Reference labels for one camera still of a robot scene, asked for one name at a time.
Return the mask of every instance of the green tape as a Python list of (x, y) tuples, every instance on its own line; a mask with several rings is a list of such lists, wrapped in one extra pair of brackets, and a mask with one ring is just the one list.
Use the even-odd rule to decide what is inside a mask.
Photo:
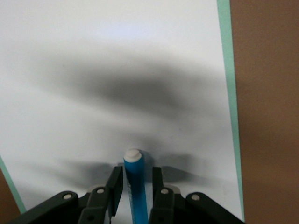
[(8, 170), (6, 169), (6, 166), (5, 166), (1, 156), (0, 156), (0, 168), (5, 177), (6, 182), (10, 188), (10, 191), (13, 194), (14, 200), (20, 210), (20, 213), (26, 212), (25, 205), (24, 205), (23, 201), (21, 200), (19, 192), (17, 191), (17, 188), (15, 187), (14, 182), (9, 175)]
[(242, 216), (244, 220), (241, 154), (240, 154), (239, 125), (238, 125), (238, 107), (237, 107), (237, 95), (236, 95), (236, 86), (235, 86), (235, 63), (234, 63), (233, 36), (232, 36), (232, 25), (231, 25), (229, 3), (230, 3), (229, 0), (217, 0), (224, 67), (225, 67), (226, 82), (227, 82), (227, 89), (228, 89), (230, 119), (232, 123), (232, 131), (233, 131), (232, 134), (233, 134), (234, 149), (235, 149), (235, 164), (236, 164), (238, 184), (239, 184), (240, 204), (241, 204)]

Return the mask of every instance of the screw hole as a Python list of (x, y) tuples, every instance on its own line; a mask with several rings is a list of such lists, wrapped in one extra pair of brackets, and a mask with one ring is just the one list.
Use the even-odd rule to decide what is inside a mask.
[(94, 220), (94, 216), (89, 216), (89, 217), (87, 217), (87, 220), (88, 220), (88, 221), (92, 221), (92, 220)]

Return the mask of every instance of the blue marker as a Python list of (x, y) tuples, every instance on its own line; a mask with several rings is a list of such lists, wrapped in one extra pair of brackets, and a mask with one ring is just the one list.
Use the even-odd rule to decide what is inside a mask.
[(144, 161), (137, 149), (124, 156), (133, 224), (148, 224), (148, 210), (144, 186)]

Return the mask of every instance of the white marker cap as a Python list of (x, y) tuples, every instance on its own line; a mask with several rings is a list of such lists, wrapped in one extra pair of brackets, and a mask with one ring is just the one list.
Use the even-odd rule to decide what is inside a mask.
[(125, 156), (123, 157), (127, 162), (137, 162), (142, 157), (141, 153), (138, 149), (130, 149), (126, 152)]

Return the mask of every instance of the brown table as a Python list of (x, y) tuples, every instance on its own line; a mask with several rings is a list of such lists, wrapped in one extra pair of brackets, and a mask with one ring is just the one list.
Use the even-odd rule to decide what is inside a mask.
[[(299, 222), (299, 1), (231, 0), (245, 220)], [(0, 224), (19, 211), (0, 172)]]

